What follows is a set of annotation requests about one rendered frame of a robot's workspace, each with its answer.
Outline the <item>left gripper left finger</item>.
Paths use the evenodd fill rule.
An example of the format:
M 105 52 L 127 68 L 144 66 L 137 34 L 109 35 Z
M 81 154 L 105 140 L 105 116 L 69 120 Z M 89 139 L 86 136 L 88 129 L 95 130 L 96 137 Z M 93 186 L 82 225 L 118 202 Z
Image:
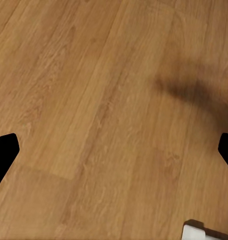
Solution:
M 0 183 L 19 152 L 19 141 L 15 133 L 0 136 Z

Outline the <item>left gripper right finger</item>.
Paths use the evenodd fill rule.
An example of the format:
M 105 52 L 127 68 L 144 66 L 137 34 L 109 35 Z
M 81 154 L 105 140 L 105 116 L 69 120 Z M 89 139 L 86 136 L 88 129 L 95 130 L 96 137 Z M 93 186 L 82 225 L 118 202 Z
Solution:
M 223 133 L 221 135 L 219 145 L 218 145 L 218 151 L 228 164 L 228 133 Z

